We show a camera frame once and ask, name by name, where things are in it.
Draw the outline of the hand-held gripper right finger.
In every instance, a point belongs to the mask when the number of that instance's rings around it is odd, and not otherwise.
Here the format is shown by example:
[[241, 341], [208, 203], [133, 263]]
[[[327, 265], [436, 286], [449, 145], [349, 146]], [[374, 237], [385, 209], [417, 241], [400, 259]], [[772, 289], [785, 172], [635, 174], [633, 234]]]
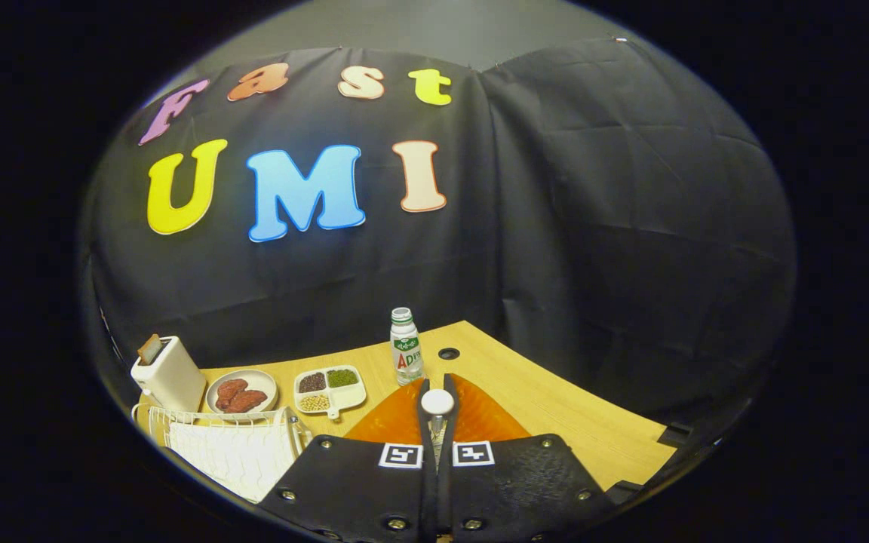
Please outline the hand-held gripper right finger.
[[532, 435], [482, 388], [455, 406], [438, 463], [438, 529], [455, 542], [566, 542], [616, 508], [559, 435]]

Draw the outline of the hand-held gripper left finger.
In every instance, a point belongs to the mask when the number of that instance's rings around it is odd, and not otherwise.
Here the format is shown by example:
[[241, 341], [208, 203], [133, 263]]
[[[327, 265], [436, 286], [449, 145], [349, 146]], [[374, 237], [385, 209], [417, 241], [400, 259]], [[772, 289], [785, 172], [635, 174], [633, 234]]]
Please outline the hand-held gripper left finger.
[[435, 542], [437, 468], [420, 398], [403, 386], [348, 436], [317, 435], [259, 508], [335, 542]]

